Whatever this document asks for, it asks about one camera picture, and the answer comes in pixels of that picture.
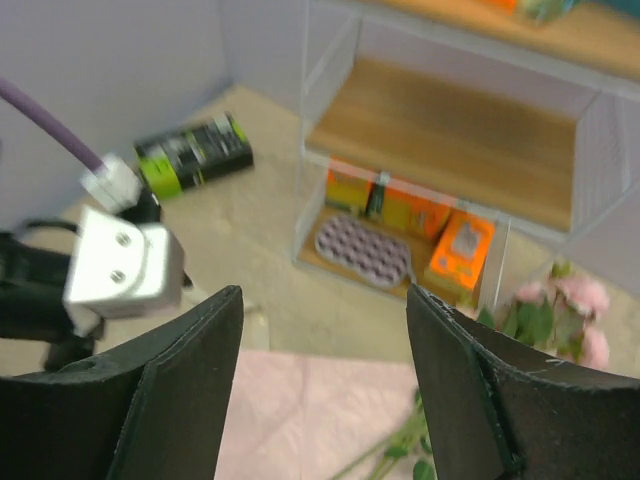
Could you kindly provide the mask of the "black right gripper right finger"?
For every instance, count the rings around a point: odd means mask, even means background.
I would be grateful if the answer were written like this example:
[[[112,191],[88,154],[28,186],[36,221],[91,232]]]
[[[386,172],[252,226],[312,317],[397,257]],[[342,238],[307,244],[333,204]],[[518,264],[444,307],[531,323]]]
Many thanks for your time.
[[[438,478],[638,478],[637,379],[537,351],[416,285],[406,315]]]

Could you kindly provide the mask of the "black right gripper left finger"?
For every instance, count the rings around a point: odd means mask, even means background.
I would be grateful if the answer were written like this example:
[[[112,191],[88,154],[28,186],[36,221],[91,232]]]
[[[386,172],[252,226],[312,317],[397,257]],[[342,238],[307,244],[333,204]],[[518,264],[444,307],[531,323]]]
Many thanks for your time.
[[[230,285],[55,373],[1,381],[5,479],[211,479],[243,330]]]

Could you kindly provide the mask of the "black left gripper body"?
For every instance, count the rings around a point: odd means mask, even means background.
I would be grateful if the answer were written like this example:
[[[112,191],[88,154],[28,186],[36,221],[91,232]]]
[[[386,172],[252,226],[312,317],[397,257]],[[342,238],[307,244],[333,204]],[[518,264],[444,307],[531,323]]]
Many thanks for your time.
[[[94,354],[105,321],[77,334],[63,305],[71,256],[36,248],[19,240],[32,229],[54,228],[78,233],[76,224],[60,219],[29,220],[15,231],[1,233],[1,337],[48,345],[45,370],[61,370]]]

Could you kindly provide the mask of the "pink flower bunch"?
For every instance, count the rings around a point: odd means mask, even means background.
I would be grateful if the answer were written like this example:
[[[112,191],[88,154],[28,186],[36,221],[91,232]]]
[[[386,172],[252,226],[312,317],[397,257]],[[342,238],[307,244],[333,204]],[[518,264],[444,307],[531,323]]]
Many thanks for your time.
[[[555,262],[547,280],[523,286],[511,302],[506,316],[483,307],[471,307],[465,298],[454,311],[503,333],[552,357],[602,369],[608,365],[609,345],[604,333],[594,327],[599,307],[609,305],[606,289],[597,281],[580,280],[569,262]],[[413,407],[401,426],[374,444],[334,475],[344,479],[366,460],[376,456],[368,479],[383,479],[405,458],[413,460],[414,479],[438,477],[422,394],[415,390]]]

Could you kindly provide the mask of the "pink wrapping paper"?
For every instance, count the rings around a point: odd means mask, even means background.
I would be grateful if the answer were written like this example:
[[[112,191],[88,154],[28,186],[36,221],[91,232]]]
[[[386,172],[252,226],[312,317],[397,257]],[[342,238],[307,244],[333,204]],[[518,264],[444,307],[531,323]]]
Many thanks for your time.
[[[416,387],[408,364],[243,350],[215,476],[330,479],[401,427]]]

